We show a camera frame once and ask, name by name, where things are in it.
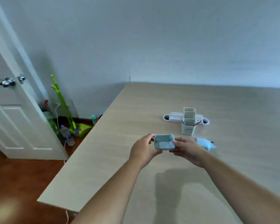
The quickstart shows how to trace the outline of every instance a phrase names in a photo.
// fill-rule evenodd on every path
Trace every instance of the white door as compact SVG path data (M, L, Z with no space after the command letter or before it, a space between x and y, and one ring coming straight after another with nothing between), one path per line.
M8 158L68 159L37 103L29 94L11 52L0 37L0 81L10 77L15 85L0 85L0 150Z

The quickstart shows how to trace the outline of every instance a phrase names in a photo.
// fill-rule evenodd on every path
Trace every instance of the beige table top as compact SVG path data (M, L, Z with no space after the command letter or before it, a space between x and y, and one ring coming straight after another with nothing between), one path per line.
M194 107L210 120L195 136L213 154L280 195L280 89L128 83L38 201L80 211L147 133L181 135L164 114ZM169 152L136 182L124 223L238 223L204 169Z

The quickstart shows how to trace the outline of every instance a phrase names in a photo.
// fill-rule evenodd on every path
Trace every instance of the forearm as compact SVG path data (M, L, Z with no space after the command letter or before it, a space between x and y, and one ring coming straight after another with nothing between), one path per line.
M141 167L127 161L89 200L73 224L121 223Z
M245 224L280 223L280 198L212 155L205 170Z

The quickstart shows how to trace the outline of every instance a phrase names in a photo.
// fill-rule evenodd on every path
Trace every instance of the brown floor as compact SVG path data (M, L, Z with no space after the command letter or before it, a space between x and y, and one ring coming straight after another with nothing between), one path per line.
M75 136L75 144L66 146L69 155L86 135ZM0 224L66 224L64 209L36 201L63 165L56 160L8 159L0 152Z

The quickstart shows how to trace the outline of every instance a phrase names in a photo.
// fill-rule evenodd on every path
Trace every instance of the pencil cup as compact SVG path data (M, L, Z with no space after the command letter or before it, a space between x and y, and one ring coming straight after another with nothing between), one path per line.
M194 108L185 107L183 113L183 122L181 123L183 135L193 135L196 123L196 110Z

